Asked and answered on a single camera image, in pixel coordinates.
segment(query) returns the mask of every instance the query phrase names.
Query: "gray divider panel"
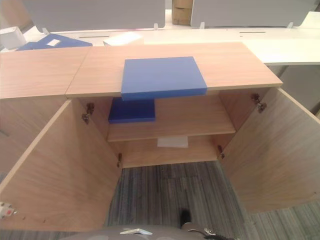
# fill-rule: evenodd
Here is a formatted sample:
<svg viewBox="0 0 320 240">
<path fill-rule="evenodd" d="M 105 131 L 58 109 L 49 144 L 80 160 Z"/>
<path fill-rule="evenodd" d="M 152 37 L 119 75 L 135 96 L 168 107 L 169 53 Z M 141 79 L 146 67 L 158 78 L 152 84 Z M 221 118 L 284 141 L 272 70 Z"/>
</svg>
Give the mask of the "gray divider panel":
<svg viewBox="0 0 320 240">
<path fill-rule="evenodd" d="M 191 26 L 286 27 L 299 26 L 318 0 L 193 0 Z"/>
<path fill-rule="evenodd" d="M 164 0 L 23 0 L 42 32 L 143 29 L 165 26 Z"/>
</svg>

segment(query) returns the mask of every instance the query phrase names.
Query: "white paper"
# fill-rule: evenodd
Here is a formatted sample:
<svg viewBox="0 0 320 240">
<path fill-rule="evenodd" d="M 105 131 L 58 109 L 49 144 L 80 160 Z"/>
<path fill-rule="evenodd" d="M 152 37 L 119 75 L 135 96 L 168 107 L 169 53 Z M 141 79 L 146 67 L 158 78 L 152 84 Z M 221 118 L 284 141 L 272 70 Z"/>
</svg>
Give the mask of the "white paper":
<svg viewBox="0 0 320 240">
<path fill-rule="evenodd" d="M 104 45 L 121 46 L 142 39 L 140 34 L 129 31 L 117 36 L 111 36 L 103 41 Z"/>
<path fill-rule="evenodd" d="M 188 136 L 159 137 L 158 147 L 188 148 Z"/>
<path fill-rule="evenodd" d="M 58 39 L 52 39 L 50 42 L 47 43 L 47 45 L 54 47 L 55 45 L 57 45 L 60 42 L 61 41 Z"/>
</svg>

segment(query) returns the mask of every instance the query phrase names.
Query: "open cabinet door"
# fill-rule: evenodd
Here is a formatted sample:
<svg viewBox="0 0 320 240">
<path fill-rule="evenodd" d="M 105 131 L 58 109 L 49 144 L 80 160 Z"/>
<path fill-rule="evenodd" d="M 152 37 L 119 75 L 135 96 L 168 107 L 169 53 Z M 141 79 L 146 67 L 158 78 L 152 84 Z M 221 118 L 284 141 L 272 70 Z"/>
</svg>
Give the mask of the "open cabinet door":
<svg viewBox="0 0 320 240">
<path fill-rule="evenodd" d="M 0 184 L 16 215 L 3 229 L 89 231 L 103 226 L 121 168 L 77 99 L 67 100 Z"/>
<path fill-rule="evenodd" d="M 320 120 L 280 88 L 262 102 L 220 160 L 239 200 L 252 213 L 318 200 Z"/>
</svg>

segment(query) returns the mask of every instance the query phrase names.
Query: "floor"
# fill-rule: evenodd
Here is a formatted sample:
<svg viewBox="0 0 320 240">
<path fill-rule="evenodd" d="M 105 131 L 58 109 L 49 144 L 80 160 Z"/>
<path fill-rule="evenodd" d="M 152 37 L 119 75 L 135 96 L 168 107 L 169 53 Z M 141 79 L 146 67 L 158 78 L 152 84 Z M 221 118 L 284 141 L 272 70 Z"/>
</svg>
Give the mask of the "floor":
<svg viewBox="0 0 320 240">
<path fill-rule="evenodd" d="M 320 239 L 320 201 L 247 214 L 218 161 L 124 169 L 105 226 L 157 224 L 178 227 L 182 208 L 190 209 L 193 222 L 227 237 L 241 240 Z M 72 234 L 2 230 L 0 239 L 58 240 Z"/>
</svg>

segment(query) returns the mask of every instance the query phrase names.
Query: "blue folder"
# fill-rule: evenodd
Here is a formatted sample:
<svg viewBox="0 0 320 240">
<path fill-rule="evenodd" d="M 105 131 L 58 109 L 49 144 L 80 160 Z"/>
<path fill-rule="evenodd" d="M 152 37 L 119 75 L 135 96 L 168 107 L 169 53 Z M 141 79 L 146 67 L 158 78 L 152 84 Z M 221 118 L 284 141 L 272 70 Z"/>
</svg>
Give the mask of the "blue folder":
<svg viewBox="0 0 320 240">
<path fill-rule="evenodd" d="M 59 40 L 56 45 L 48 45 L 52 40 Z M 49 34 L 39 40 L 38 42 L 28 42 L 27 44 L 19 47 L 17 51 L 33 50 L 33 49 L 56 49 L 56 48 L 71 48 L 71 47 L 90 47 L 92 43 L 73 39 L 58 34 Z"/>
<path fill-rule="evenodd" d="M 121 96 L 141 100 L 205 95 L 207 84 L 192 56 L 126 59 Z"/>
<path fill-rule="evenodd" d="M 112 99 L 109 123 L 153 122 L 156 120 L 155 100 L 123 101 L 121 97 Z"/>
</svg>

